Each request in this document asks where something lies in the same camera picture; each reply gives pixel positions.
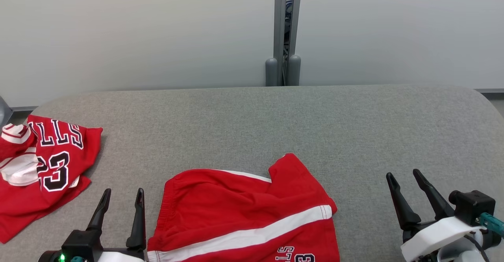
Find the red basketball jersey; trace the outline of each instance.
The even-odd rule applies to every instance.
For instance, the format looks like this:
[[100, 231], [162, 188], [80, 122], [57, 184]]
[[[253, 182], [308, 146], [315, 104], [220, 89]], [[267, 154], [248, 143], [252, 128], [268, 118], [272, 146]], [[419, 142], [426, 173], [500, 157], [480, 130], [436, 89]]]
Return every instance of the red basketball jersey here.
[[85, 190], [91, 181], [81, 174], [95, 161], [102, 130], [35, 115], [29, 115], [28, 126], [4, 127], [0, 139], [0, 242], [5, 244], [31, 222]]

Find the teal connector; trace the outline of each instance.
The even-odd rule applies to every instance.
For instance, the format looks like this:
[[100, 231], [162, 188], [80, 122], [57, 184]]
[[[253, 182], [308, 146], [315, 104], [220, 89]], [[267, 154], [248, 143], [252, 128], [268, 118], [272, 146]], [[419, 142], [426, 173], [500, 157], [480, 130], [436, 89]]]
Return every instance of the teal connector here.
[[70, 260], [70, 262], [84, 262], [84, 258], [75, 256], [74, 258], [72, 258], [72, 260]]
[[487, 212], [481, 214], [479, 224], [504, 237], [504, 223]]

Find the gray fabric surface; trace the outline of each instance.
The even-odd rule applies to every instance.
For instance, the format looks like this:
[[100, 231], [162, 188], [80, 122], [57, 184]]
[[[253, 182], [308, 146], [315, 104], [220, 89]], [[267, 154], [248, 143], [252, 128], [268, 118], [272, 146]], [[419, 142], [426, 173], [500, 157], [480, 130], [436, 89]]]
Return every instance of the gray fabric surface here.
[[[393, 172], [412, 208], [434, 218], [412, 169], [448, 198], [480, 190], [504, 218], [504, 119], [479, 93], [435, 86], [331, 86], [102, 92], [58, 99], [33, 114], [101, 126], [102, 150], [77, 199], [0, 245], [0, 260], [36, 261], [86, 227], [112, 188], [101, 237], [123, 247], [138, 187], [153, 235], [166, 180], [187, 169], [268, 175], [295, 153], [335, 200], [342, 262], [402, 261], [385, 174]], [[494, 261], [504, 246], [488, 252]]]

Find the wall baseboard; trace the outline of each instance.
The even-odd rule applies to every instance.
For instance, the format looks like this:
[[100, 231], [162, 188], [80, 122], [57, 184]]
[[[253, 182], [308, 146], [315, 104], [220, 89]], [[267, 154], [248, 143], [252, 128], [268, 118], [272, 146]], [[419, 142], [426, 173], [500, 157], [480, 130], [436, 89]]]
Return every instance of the wall baseboard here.
[[476, 89], [489, 100], [504, 100], [504, 89]]
[[14, 107], [11, 108], [12, 111], [34, 111], [37, 108], [37, 106], [34, 107]]

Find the gray floor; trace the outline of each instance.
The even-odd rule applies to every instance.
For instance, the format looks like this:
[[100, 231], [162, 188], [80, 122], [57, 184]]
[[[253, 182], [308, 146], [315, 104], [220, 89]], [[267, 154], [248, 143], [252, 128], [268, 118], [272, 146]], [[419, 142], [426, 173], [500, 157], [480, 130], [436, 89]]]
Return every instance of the gray floor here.
[[7, 123], [16, 125], [22, 124], [30, 113], [31, 111], [15, 111]]
[[504, 116], [504, 100], [490, 100], [490, 103]]

